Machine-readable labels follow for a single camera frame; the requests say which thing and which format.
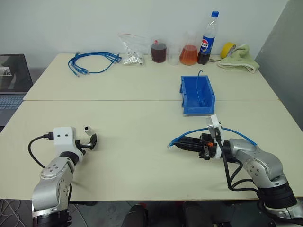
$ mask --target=clear beaker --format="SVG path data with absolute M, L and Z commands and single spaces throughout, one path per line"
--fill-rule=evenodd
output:
M 179 44 L 168 44 L 167 46 L 167 61 L 170 65 L 178 65 L 180 57 L 180 45 Z

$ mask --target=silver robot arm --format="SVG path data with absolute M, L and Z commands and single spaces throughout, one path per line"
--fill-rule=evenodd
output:
M 258 187 L 266 211 L 279 219 L 303 218 L 303 206 L 288 184 L 281 161 L 247 140 L 230 139 L 229 143 L 231 155 L 243 163 Z
M 57 157 L 41 171 L 40 182 L 34 189 L 33 226 L 68 226 L 71 217 L 67 212 L 71 196 L 71 182 L 75 166 L 83 160 L 83 148 L 93 149 L 97 136 L 88 144 L 80 144 L 73 127 L 55 128 L 53 131 Z

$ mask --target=wire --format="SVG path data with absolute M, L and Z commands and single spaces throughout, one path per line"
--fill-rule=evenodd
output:
M 201 99 L 200 99 L 200 95 L 199 95 L 199 91 L 198 91 L 198 79 L 199 79 L 199 76 L 200 76 L 200 72 L 203 72 L 203 70 L 200 70 L 198 75 L 197 75 L 197 80 L 196 80 L 196 89 L 197 89 L 197 95 L 198 95 L 198 99 L 199 99 L 199 104 L 201 104 Z
M 6 203 L 7 203 L 7 205 L 6 205 L 6 207 L 3 209 L 3 201 L 5 201 Z M 19 207 L 20 207 L 20 204 L 21 204 L 21 201 L 20 200 L 17 200 L 18 202 L 19 202 L 19 204 L 18 204 L 18 206 L 17 206 L 17 208 L 14 210 L 13 208 L 12 208 L 12 206 L 10 205 L 10 203 L 11 202 L 8 202 L 6 199 L 2 199 L 2 203 L 1 203 L 1 207 L 0 207 L 0 217 L 2 217 L 2 216 L 6 216 L 6 218 L 0 223 L 0 226 L 2 226 L 3 225 L 3 223 L 9 218 L 9 217 L 11 217 L 11 216 L 16 216 L 16 218 L 17 218 L 17 223 L 14 225 L 14 227 L 17 227 L 17 225 L 19 224 L 19 222 L 24 226 L 24 227 L 26 227 L 25 225 L 24 225 L 24 223 L 20 220 L 20 217 L 19 217 L 19 215 L 16 213 L 17 212 L 17 210 L 19 209 Z M 7 207 L 10 207 L 10 209 L 11 209 L 11 213 L 9 213 L 9 214 L 4 214 L 4 211 L 6 210 L 6 208 Z
M 98 72 L 92 72 L 92 71 L 88 71 L 85 68 L 80 67 L 79 65 L 76 64 L 76 61 L 80 58 L 83 57 L 87 57 L 87 56 L 91 56 L 91 55 L 99 55 L 99 56 L 103 56 L 106 57 L 108 60 L 110 60 L 110 64 L 109 66 L 107 66 L 105 69 L 98 71 Z M 114 63 L 119 63 L 121 61 L 121 57 L 119 56 L 120 54 L 113 54 L 113 53 L 109 53 L 109 52 L 90 52 L 90 53 L 76 53 L 75 57 L 71 58 L 68 61 L 68 67 L 71 69 L 71 71 L 77 76 L 79 77 L 79 73 L 80 74 L 90 74 L 90 73 L 102 73 L 104 71 L 106 71 L 109 67 L 112 66 L 112 64 Z
M 224 149 L 223 149 L 223 146 L 222 146 L 222 143 L 221 143 L 221 140 L 219 140 L 219 139 L 216 139 L 217 140 L 217 143 L 218 143 L 218 145 L 219 145 L 219 147 L 220 147 L 220 149 L 221 149 L 221 152 L 222 152 L 222 158 L 223 158 L 223 163 L 224 163 L 224 169 L 225 169 L 225 175 L 226 175 L 226 181 L 227 181 L 227 186 L 228 186 L 228 188 L 230 189 L 230 190 L 232 190 L 232 191 L 254 191 L 254 192 L 258 192 L 258 190 L 257 189 L 255 189 L 255 188 L 234 188 L 233 186 L 232 186 L 232 181 L 231 181 L 231 178 L 230 178 L 230 175 L 229 175 L 229 169 L 228 169 L 228 164 L 227 164 L 227 159 L 226 159 L 226 155 L 225 155 L 225 152 L 224 152 Z M 235 184 L 236 185 L 238 185 L 238 184 L 240 184 L 240 183 L 242 183 L 241 181 L 238 181 L 238 182 L 236 182 Z
M 221 127 L 223 130 L 226 130 L 226 131 L 231 131 L 233 133 L 236 133 L 237 135 L 239 136 L 242 136 L 244 139 L 246 139 L 247 141 L 251 142 L 253 145 L 257 145 L 257 143 L 255 143 L 254 141 L 252 141 L 250 138 L 248 138 L 247 136 L 244 136 L 243 134 L 239 133 L 238 131 L 235 131 L 235 130 L 232 130 L 232 129 L 229 129 L 229 128 L 225 128 L 225 127 Z
M 243 163 L 242 162 L 240 162 L 239 160 L 235 160 L 235 162 L 239 164 L 239 167 L 231 175 L 231 182 L 233 181 L 233 179 L 235 178 L 235 176 L 240 172 L 240 170 L 243 168 Z
M 68 202 L 71 200 L 72 185 L 70 183 L 70 192 L 68 194 Z
M 42 138 L 45 138 L 45 137 L 44 136 L 39 136 L 39 137 L 36 137 L 36 138 L 32 139 L 32 141 L 30 141 L 30 143 L 28 144 L 27 150 L 28 150 L 30 156 L 33 158 L 33 160 L 35 162 L 37 162 L 37 164 L 40 165 L 42 168 L 44 168 L 45 166 L 42 165 L 41 162 L 38 161 L 38 159 L 33 155 L 33 152 L 31 150 L 32 143 L 35 142 L 36 140 L 39 140 L 39 139 L 42 139 Z
M 237 185 L 239 185 L 240 183 L 243 183 L 243 182 L 253 182 L 254 183 L 254 181 L 252 179 L 242 179 L 242 180 L 239 180 L 236 183 L 234 183 L 232 185 L 232 187 L 234 188 L 235 186 L 237 186 Z
M 89 226 L 87 225 L 87 223 L 86 223 L 86 221 L 85 221 L 84 217 L 82 216 L 82 214 L 81 214 L 80 210 L 78 209 L 78 207 L 77 207 L 76 205 L 74 205 L 74 207 L 75 207 L 75 208 L 77 209 L 77 211 L 79 212 L 79 214 L 80 214 L 80 216 L 81 216 L 81 218 L 82 218 L 82 220 L 83 220 L 83 222 L 84 222 L 85 226 L 86 226 L 86 227 L 89 227 Z
M 233 133 L 236 133 L 237 135 L 239 136 L 242 136 L 244 139 L 246 139 L 247 141 L 249 141 L 250 143 L 252 143 L 254 146 L 257 145 L 254 141 L 252 141 L 250 138 L 248 138 L 247 136 L 244 136 L 243 134 L 239 133 L 238 131 L 235 131 L 233 129 L 229 129 L 229 128 L 225 128 L 225 127 L 221 127 L 223 130 L 226 130 L 226 131 L 231 131 Z M 196 132 L 196 131 L 204 131 L 204 130 L 208 130 L 208 128 L 201 128 L 201 129 L 196 129 L 196 130 L 192 130 L 192 131 L 188 131 L 188 132 L 185 132 L 184 134 L 180 135 L 179 137 L 176 137 L 174 138 L 170 143 L 169 145 L 167 146 L 167 148 L 171 147 L 174 145 L 175 142 L 177 142 L 179 139 L 181 139 L 182 137 L 188 135 L 188 134 L 191 134 L 193 132 Z
M 196 129 L 196 130 L 192 130 L 192 131 L 188 131 L 188 132 L 185 132 L 183 133 L 182 135 L 180 135 L 179 137 L 177 138 L 174 138 L 170 143 L 169 145 L 167 146 L 168 148 L 173 146 L 175 142 L 177 142 L 179 139 L 181 139 L 182 137 L 188 135 L 188 134 L 191 134 L 193 132 L 196 132 L 196 131 L 204 131 L 204 130 L 208 130 L 208 128 L 202 128 L 202 129 Z

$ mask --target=brown liquid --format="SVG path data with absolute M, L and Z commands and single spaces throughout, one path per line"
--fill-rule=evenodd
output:
M 205 65 L 210 57 L 210 53 L 209 54 L 202 54 L 201 52 L 198 53 L 198 63 L 199 64 L 203 64 Z
M 152 44 L 151 59 L 157 63 L 164 62 L 166 59 L 166 45 L 159 43 Z
M 197 48 L 194 45 L 184 46 L 181 55 L 180 62 L 184 65 L 194 65 L 197 62 Z

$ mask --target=laptop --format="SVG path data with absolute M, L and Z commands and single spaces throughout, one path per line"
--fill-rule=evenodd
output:
M 0 126 L 6 125 L 32 85 L 24 54 L 0 54 Z

